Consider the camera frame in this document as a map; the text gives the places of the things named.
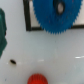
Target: white surface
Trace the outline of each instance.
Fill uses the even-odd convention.
[[[33,3],[30,1],[30,15],[31,15],[31,26],[32,27],[39,27],[39,23],[34,15],[34,10],[33,10]],[[74,25],[81,25],[84,24],[84,0],[82,2],[81,10],[79,13],[79,16],[77,17]]]
[[[84,83],[84,29],[59,35],[26,32],[22,0],[0,0],[6,13],[8,45],[0,60],[0,84],[27,84],[42,73],[49,84]],[[9,62],[14,59],[16,66]]]

